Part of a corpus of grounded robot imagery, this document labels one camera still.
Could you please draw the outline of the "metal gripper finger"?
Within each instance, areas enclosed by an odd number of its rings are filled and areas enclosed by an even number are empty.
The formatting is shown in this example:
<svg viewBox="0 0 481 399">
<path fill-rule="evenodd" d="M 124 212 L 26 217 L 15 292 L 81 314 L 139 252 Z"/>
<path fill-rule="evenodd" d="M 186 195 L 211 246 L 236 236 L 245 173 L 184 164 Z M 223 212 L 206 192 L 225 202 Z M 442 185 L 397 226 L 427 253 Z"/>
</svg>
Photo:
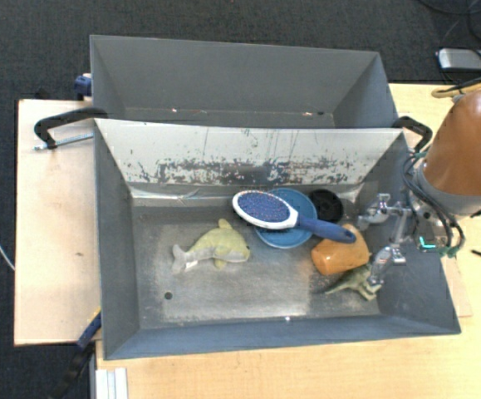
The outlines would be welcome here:
<svg viewBox="0 0 481 399">
<path fill-rule="evenodd" d="M 358 216 L 357 228 L 367 229 L 372 224 L 383 224 L 390 216 L 406 219 L 411 215 L 411 209 L 399 201 L 389 205 L 390 199 L 390 194 L 378 194 Z"/>
<path fill-rule="evenodd" d="M 378 286 L 384 283 L 384 277 L 391 266 L 405 265 L 406 258 L 402 254 L 399 245 L 387 245 L 378 251 L 371 264 L 370 276 L 367 282 L 370 286 Z"/>
</svg>

